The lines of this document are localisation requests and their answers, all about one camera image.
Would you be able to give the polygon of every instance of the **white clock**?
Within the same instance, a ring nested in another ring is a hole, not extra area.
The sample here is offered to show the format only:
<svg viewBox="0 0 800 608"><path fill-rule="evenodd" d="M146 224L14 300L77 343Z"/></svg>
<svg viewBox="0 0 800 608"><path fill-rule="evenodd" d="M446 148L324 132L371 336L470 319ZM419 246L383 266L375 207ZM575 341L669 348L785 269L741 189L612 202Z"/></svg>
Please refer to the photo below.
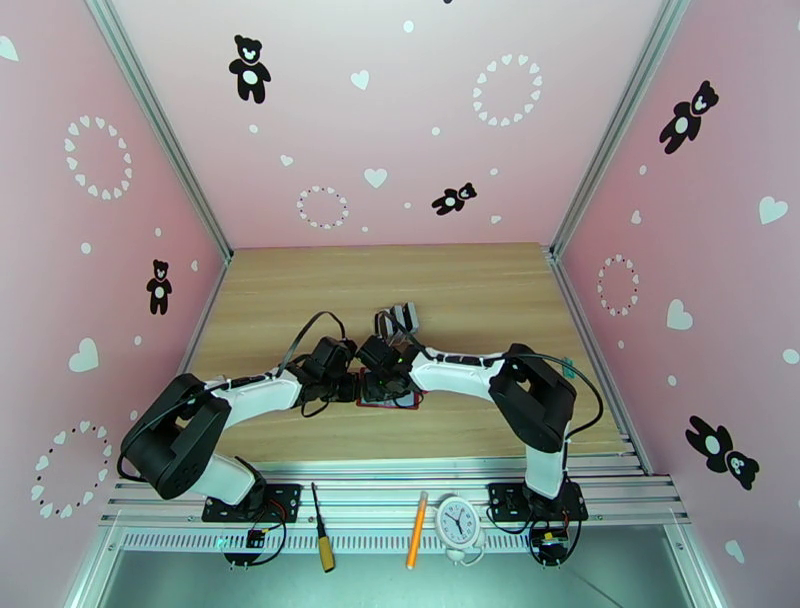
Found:
<svg viewBox="0 0 800 608"><path fill-rule="evenodd" d="M460 496L448 496L436 510L436 534L444 543L445 554L456 564L471 566L483 557L486 536L481 528L481 520L475 507ZM464 561L467 550L480 551L471 561Z"/></svg>

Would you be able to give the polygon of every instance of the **wooden tabletop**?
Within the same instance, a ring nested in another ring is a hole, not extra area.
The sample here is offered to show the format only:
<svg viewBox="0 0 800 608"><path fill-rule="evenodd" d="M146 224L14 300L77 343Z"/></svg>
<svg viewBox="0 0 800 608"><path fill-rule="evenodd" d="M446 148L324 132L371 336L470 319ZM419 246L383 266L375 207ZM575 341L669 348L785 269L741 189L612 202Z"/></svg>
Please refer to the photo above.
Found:
<svg viewBox="0 0 800 608"><path fill-rule="evenodd" d="M260 373L280 362L319 310L336 313L348 337L361 343L381 308L413 301L418 338L437 350L487 354L512 342L569 357L595 381L553 275L537 244L257 249L236 252L203 333L192 372ZM301 342L310 352L338 328L323 317ZM578 390L572 426L597 410ZM609 412L576 435L570 452L623 449ZM218 450L251 462L523 454L493 403L453 393L429 393L419 410L332 403L314 418L299 409L273 412L225 431Z"/></svg>

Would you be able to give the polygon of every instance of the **pencil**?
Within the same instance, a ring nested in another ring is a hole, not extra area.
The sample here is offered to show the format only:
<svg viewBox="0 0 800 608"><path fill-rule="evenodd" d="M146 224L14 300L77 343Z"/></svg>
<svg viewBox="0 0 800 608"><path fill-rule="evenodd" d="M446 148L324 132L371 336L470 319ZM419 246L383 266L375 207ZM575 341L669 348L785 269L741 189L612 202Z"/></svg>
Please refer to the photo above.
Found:
<svg viewBox="0 0 800 608"><path fill-rule="evenodd" d="M414 522L414 533L411 535L411 545L408 547L408 558L406 568L413 570L417 563L417 551L419 551L419 539L422 536L422 523L425 521L425 509L428 506L428 493L420 492L419 506L417 507L417 519Z"/></svg>

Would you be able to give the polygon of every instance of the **green object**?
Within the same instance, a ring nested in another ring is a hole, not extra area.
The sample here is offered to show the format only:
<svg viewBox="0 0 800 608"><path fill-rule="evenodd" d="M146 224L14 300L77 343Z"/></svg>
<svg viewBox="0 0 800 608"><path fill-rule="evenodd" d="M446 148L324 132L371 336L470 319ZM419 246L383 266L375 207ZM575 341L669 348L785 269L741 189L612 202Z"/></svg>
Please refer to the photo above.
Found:
<svg viewBox="0 0 800 608"><path fill-rule="evenodd" d="M562 357L564 361L575 367L575 362L570 359L569 357ZM570 368L561 366L561 373L564 375L565 378L572 380L575 377L575 372L573 372Z"/></svg>

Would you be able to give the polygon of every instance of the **pink backdrop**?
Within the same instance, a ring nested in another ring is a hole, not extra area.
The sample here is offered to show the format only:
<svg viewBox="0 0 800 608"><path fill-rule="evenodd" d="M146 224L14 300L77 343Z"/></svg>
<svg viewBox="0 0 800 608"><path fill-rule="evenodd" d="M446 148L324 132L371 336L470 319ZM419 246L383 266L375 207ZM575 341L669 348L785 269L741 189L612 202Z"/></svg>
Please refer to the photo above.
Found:
<svg viewBox="0 0 800 608"><path fill-rule="evenodd" d="M221 258L83 3L21 7L0 9L0 589L39 608L63 604L119 442L175 374Z"/></svg>
<svg viewBox="0 0 800 608"><path fill-rule="evenodd" d="M692 3L566 255L645 450L742 608L798 601L798 19L796 2ZM706 79L718 104L665 154L673 106ZM758 461L751 491L706 468L693 415Z"/></svg>
<svg viewBox="0 0 800 608"><path fill-rule="evenodd" d="M235 248L548 243L660 4L114 1ZM263 44L261 104L237 34Z"/></svg>

